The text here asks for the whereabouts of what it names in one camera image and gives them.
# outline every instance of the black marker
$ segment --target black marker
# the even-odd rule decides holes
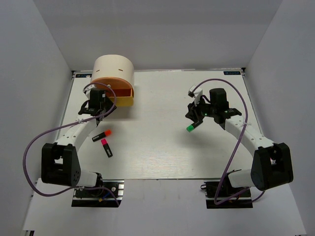
[[[109,130],[106,130],[105,132],[103,133],[100,133],[99,135],[96,135],[92,138],[93,142],[96,142],[102,138],[105,138],[107,137],[108,135],[110,135],[112,133],[112,131],[109,129]]]
[[[106,151],[107,156],[112,157],[113,153],[112,153],[111,149],[109,148],[109,145],[108,145],[106,139],[102,139],[101,142],[102,142],[103,148]]]

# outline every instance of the marker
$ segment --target marker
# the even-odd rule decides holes
[[[106,136],[110,135],[112,133],[112,131],[109,129],[109,130],[106,130],[105,132],[103,133],[100,133],[99,135],[96,135],[95,137],[92,138],[93,142],[96,142],[102,138],[105,138]]]
[[[186,130],[190,133],[191,131],[193,131],[195,128],[197,128],[199,125],[201,125],[203,122],[203,120],[198,120],[197,122],[195,122],[194,124],[191,124],[190,126],[188,126],[186,128]]]
[[[113,153],[112,153],[111,149],[109,148],[109,145],[108,145],[106,139],[102,139],[101,142],[102,142],[103,148],[104,148],[107,156],[112,157]]]

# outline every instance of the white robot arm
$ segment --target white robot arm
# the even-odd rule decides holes
[[[79,124],[70,127],[53,144],[45,144],[42,148],[41,178],[44,183],[72,187],[97,187],[102,184],[101,174],[81,170],[77,156],[77,151],[82,143],[98,126],[101,118],[94,118],[87,122],[80,121],[105,113],[113,106],[113,103],[106,96],[105,90],[96,89],[93,86],[88,89],[86,92],[88,101],[81,106],[78,113]],[[56,162],[59,159],[62,159],[62,163]]]
[[[187,127],[191,132],[202,124],[205,117],[212,117],[224,130],[239,139],[245,124],[242,114],[235,108],[229,108],[226,92],[222,88],[210,90],[210,100],[202,94],[202,89],[189,90],[189,96],[195,101],[188,105],[186,117],[194,123]],[[228,173],[228,185],[233,188],[257,187],[264,191],[293,181],[293,170],[289,147],[276,144],[247,124],[241,143],[253,157],[252,168]]]

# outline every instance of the white wall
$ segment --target white wall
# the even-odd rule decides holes
[[[282,0],[34,0],[72,70],[105,54],[136,69],[246,66]]]
[[[0,7],[0,203],[2,235],[20,235],[31,199],[22,170],[27,143],[60,123],[71,72],[32,0],[3,0]],[[41,139],[28,156],[39,177]]]
[[[251,59],[246,84],[262,129],[291,149],[290,184],[315,235],[315,1],[284,0]]]

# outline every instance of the yellow bin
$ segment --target yellow bin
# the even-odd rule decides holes
[[[94,63],[92,82],[110,85],[117,96],[116,106],[127,107],[133,105],[134,97],[134,68],[132,62],[119,55],[104,55]],[[105,86],[96,85],[99,89]]]

